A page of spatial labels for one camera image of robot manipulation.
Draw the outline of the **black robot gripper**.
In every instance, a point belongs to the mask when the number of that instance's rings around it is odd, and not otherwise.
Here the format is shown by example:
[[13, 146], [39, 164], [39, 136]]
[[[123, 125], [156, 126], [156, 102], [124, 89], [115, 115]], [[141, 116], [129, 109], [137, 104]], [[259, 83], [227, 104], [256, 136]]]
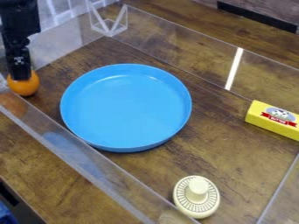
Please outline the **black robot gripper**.
[[41, 31], [37, 0], [0, 0], [1, 35], [11, 78], [32, 77], [28, 37]]

